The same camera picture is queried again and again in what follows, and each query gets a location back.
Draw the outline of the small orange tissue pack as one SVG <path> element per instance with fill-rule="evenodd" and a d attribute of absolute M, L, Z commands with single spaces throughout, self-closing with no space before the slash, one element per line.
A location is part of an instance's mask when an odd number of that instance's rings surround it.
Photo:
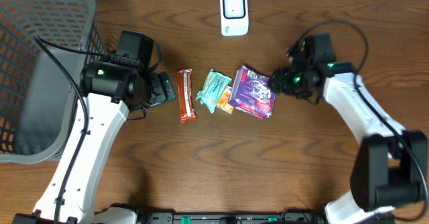
<path fill-rule="evenodd" d="M 231 86 L 227 86 L 223 91 L 220 99 L 217 102 L 217 108 L 229 114 L 231 114 L 234 109 L 234 107 L 229 104 L 229 99 L 231 97 L 232 89 L 233 88 Z"/>

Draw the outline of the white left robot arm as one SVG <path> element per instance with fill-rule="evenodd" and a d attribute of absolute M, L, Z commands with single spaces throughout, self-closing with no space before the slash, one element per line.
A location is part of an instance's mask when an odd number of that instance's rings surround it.
<path fill-rule="evenodd" d="M 174 100 L 167 72 L 95 61 L 81 74 L 84 94 L 58 167 L 31 214 L 14 223 L 140 223 L 128 205 L 96 214 L 95 197 L 111 146 L 130 112 Z"/>

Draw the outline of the purple noodle packet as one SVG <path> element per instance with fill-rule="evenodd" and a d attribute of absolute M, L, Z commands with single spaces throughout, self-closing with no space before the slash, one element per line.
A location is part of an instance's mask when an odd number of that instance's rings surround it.
<path fill-rule="evenodd" d="M 229 104 L 244 113 L 260 119 L 272 115 L 275 93 L 268 87 L 268 76 L 242 66 L 233 83 Z"/>

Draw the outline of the orange snack bar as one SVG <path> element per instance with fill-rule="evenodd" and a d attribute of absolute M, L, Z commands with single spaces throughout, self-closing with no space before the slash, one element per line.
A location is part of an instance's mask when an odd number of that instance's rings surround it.
<path fill-rule="evenodd" d="M 176 71 L 181 124 L 197 119 L 192 102 L 191 75 L 191 68 L 184 68 Z"/>

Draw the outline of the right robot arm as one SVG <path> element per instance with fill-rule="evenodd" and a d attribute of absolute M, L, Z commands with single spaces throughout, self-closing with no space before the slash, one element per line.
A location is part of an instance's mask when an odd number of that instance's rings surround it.
<path fill-rule="evenodd" d="M 383 110 L 363 84 L 359 70 L 336 60 L 329 34 L 304 34 L 287 55 L 291 66 L 274 71 L 270 89 L 315 105 L 324 99 L 359 145 L 350 189 L 324 206 L 322 220 L 362 223 L 417 202 L 423 203 L 424 216 L 428 210 L 424 133 L 408 131 Z"/>

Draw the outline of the teal wet wipes pack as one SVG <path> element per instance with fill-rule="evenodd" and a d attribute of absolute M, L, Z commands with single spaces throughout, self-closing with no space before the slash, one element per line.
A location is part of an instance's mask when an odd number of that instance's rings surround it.
<path fill-rule="evenodd" d="M 207 75 L 202 90 L 197 93 L 196 100 L 199 100 L 201 105 L 206 105 L 208 110 L 214 113 L 221 95 L 231 81 L 231 77 L 212 68 Z"/>

